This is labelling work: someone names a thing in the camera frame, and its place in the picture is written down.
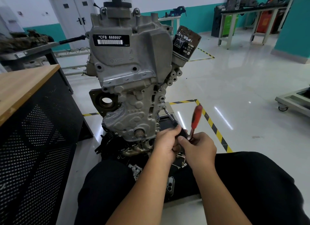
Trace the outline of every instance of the black perforated panel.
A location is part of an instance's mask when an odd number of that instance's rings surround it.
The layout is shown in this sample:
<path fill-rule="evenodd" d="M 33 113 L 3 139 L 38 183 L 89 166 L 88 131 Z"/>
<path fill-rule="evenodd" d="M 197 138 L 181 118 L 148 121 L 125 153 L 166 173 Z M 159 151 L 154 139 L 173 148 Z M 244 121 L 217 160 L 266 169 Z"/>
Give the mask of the black perforated panel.
<path fill-rule="evenodd" d="M 55 224 L 83 123 L 54 74 L 0 127 L 0 224 Z"/>

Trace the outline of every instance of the black oil filter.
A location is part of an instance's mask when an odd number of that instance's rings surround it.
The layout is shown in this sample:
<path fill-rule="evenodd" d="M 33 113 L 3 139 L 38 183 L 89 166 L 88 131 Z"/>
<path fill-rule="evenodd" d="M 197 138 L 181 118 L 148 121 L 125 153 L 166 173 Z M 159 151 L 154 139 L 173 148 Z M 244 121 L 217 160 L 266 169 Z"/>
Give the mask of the black oil filter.
<path fill-rule="evenodd" d="M 187 27 L 180 26 L 173 38 L 173 51 L 189 59 L 201 40 L 201 36 L 189 30 Z"/>

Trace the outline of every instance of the round hole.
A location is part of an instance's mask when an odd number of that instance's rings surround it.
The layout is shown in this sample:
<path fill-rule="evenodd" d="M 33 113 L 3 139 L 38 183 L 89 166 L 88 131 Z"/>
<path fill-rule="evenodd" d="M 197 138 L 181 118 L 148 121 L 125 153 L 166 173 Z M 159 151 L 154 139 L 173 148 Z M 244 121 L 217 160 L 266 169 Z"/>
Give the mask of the round hole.
<path fill-rule="evenodd" d="M 100 104 L 103 107 L 109 108 L 113 105 L 113 101 L 110 98 L 102 98 Z"/>

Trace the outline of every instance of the caster wheel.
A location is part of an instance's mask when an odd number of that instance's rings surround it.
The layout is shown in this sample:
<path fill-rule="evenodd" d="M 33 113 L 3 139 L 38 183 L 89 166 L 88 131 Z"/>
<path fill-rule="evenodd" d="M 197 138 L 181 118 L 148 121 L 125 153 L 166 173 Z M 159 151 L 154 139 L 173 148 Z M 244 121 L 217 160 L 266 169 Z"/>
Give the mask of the caster wheel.
<path fill-rule="evenodd" d="M 289 108 L 288 108 L 288 107 L 278 107 L 278 109 L 279 109 L 280 111 L 287 111 Z"/>

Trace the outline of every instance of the floor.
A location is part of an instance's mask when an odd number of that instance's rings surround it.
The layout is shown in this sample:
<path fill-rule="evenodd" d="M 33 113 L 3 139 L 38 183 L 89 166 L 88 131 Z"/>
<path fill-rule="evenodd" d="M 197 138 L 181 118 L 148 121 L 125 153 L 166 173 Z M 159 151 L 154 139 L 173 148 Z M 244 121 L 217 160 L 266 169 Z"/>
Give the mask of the floor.
<path fill-rule="evenodd" d="M 183 75 L 168 87 L 166 101 L 198 99 L 232 151 L 257 151 L 265 154 L 294 179 L 304 197 L 304 210 L 310 216 L 310 118 L 296 111 L 280 112 L 275 97 L 309 86 L 310 65 L 270 55 L 277 35 L 271 35 L 262 46 L 262 37 L 249 42 L 251 32 L 236 31 L 229 50 L 217 46 L 217 38 L 202 34 L 199 48 L 182 68 Z M 67 63 L 80 63 L 69 57 Z M 81 75 L 67 77 L 73 97 L 81 112 L 97 112 L 88 92 L 100 88 L 97 78 Z M 178 119 L 190 128 L 194 102 L 173 105 Z M 79 142 L 73 160 L 57 224 L 73 224 L 77 194 L 87 172 L 99 161 L 94 149 L 102 134 L 99 115 L 87 116 L 95 138 Z M 225 152 L 205 119 L 198 131 L 212 137 L 219 153 Z M 162 224 L 206 224 L 200 200 L 164 209 Z"/>

